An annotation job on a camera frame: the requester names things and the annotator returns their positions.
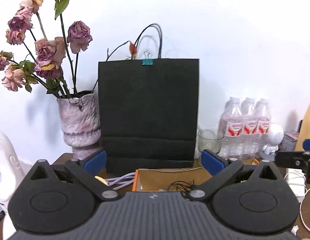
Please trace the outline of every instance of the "glass cup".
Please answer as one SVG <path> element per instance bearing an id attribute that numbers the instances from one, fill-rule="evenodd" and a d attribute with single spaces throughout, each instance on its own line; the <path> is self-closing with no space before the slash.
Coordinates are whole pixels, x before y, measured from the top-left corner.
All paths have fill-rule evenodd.
<path id="1" fill-rule="evenodd" d="M 197 150 L 199 151 L 199 163 L 201 164 L 201 154 L 203 150 L 210 150 L 213 153 L 219 153 L 222 147 L 222 140 L 224 135 L 220 132 L 215 132 L 212 129 L 200 130 L 197 133 L 198 145 Z"/>

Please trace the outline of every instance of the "white power adapter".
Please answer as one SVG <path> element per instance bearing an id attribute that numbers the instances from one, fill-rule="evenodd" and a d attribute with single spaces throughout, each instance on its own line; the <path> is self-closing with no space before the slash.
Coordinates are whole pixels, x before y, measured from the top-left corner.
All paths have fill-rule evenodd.
<path id="1" fill-rule="evenodd" d="M 305 198 L 306 177 L 303 171 L 299 169 L 286 169 L 284 179 L 297 197 L 298 202 L 301 203 Z"/>

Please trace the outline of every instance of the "vase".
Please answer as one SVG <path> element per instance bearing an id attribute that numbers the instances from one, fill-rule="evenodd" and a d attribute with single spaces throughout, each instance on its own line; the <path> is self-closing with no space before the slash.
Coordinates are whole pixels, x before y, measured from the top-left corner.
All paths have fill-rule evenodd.
<path id="1" fill-rule="evenodd" d="M 58 98 L 59 117 L 64 141 L 72 147 L 74 158 L 83 160 L 100 150 L 98 96 Z"/>

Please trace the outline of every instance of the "red and white label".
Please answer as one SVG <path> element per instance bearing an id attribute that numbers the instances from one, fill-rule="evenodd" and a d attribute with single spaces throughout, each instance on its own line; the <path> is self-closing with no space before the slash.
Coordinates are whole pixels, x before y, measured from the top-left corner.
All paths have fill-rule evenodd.
<path id="1" fill-rule="evenodd" d="M 227 122 L 225 136 L 238 136 L 241 135 L 243 124 L 241 122 Z"/>
<path id="2" fill-rule="evenodd" d="M 255 134 L 257 131 L 257 120 L 244 122 L 243 134 Z"/>
<path id="3" fill-rule="evenodd" d="M 258 121 L 257 133 L 265 134 L 268 133 L 268 129 L 270 127 L 270 121 Z"/>

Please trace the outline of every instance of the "white bottle cap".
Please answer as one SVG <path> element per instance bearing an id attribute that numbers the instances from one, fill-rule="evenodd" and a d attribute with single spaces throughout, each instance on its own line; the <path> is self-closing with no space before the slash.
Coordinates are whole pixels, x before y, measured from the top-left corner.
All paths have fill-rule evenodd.
<path id="1" fill-rule="evenodd" d="M 232 101 L 234 103 L 239 103 L 240 102 L 240 98 L 230 97 L 230 101 Z"/>
<path id="2" fill-rule="evenodd" d="M 261 104 L 267 104 L 267 105 L 268 105 L 269 101 L 268 101 L 268 99 L 266 99 L 266 98 L 261 98 L 261 99 L 260 99 L 260 103 L 261 103 Z"/>
<path id="3" fill-rule="evenodd" d="M 245 100 L 246 100 L 248 103 L 252 103 L 252 104 L 255 103 L 255 98 L 245 98 Z"/>

